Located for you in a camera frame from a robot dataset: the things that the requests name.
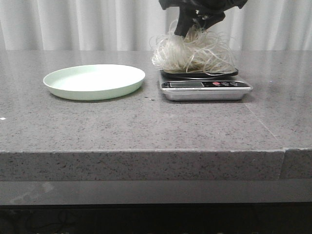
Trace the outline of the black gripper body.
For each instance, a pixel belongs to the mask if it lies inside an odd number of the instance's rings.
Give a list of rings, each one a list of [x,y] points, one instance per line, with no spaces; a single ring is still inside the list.
[[[241,9],[247,0],[159,0],[159,3],[163,10],[169,7],[182,7],[202,12],[224,12],[236,6]]]

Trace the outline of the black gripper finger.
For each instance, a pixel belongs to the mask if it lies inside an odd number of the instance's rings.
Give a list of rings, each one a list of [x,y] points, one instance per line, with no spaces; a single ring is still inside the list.
[[[185,37],[192,27],[196,17],[196,11],[194,9],[188,9],[184,6],[179,7],[179,18],[174,34],[177,36]]]
[[[213,25],[223,21],[225,18],[225,13],[224,11],[214,13],[199,11],[197,16],[200,27],[206,30]]]

